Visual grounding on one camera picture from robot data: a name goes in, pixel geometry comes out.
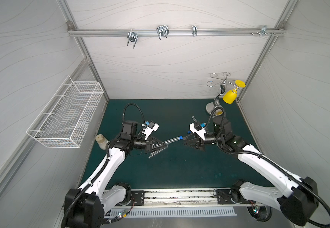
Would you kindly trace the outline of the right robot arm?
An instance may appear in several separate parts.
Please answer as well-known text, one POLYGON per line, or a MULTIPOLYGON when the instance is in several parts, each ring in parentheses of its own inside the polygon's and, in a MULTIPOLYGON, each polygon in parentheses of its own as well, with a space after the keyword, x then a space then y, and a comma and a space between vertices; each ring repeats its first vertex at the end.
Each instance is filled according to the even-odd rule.
POLYGON ((200 151, 205 151, 207 145, 216 145, 220 151, 247 164, 274 186, 263 187, 238 180, 230 190, 234 203, 258 202, 279 210, 297 226, 310 223, 319 228, 330 228, 330 207, 318 195, 317 183, 310 177, 301 178, 289 172, 235 135, 224 108, 214 109, 206 123, 194 120, 189 129, 191 133, 184 138, 185 145, 200 151))

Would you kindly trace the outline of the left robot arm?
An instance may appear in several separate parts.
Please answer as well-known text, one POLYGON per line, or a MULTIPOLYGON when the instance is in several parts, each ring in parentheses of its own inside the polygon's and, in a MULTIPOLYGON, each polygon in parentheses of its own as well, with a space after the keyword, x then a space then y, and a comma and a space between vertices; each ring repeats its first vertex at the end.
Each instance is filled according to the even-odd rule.
POLYGON ((129 209, 112 219, 105 218, 117 204, 135 204, 130 184, 120 182, 105 190, 115 171, 133 149, 153 154, 168 148, 166 143, 151 136, 159 128, 157 123, 144 120, 140 131, 136 121, 123 119, 121 124, 121 132, 105 144, 105 157, 93 174, 79 188, 67 192, 62 228, 99 228, 126 217, 129 209))

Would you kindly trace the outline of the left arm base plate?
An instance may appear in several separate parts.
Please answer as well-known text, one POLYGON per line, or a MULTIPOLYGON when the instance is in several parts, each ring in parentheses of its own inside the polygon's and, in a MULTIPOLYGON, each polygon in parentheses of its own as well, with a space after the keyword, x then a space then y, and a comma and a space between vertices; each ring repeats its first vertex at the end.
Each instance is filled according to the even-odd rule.
POLYGON ((115 206, 143 206, 145 203, 144 191, 131 191, 125 194, 125 198, 122 202, 117 203, 115 206))

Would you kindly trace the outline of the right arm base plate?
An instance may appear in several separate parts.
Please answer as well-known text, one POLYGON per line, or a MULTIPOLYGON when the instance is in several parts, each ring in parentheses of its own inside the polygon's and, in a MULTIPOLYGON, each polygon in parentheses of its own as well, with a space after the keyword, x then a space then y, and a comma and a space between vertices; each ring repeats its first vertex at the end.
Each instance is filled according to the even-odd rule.
POLYGON ((214 189, 213 196, 218 204, 255 204, 255 201, 244 199, 239 192, 233 189, 214 189))

